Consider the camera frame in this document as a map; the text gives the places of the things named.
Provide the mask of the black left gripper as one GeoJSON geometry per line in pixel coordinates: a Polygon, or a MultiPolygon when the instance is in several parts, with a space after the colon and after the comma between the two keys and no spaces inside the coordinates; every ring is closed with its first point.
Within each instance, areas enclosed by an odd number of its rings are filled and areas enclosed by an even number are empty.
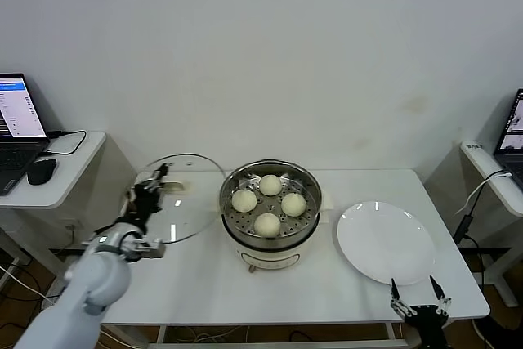
{"type": "Polygon", "coordinates": [[[124,217],[132,223],[147,223],[153,213],[161,210],[160,201],[165,195],[163,178],[168,174],[166,163],[157,167],[144,181],[135,184],[126,193],[124,217]]]}

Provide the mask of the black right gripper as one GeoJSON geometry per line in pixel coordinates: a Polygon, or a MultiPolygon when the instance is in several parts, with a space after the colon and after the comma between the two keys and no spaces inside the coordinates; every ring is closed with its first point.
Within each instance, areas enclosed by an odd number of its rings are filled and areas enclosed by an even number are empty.
{"type": "Polygon", "coordinates": [[[447,297],[436,279],[429,276],[431,286],[438,301],[437,305],[409,306],[400,298],[400,292],[394,279],[391,279],[391,309],[405,323],[418,331],[421,348],[445,349],[449,347],[443,327],[448,320],[448,309],[452,298],[447,297]]]}

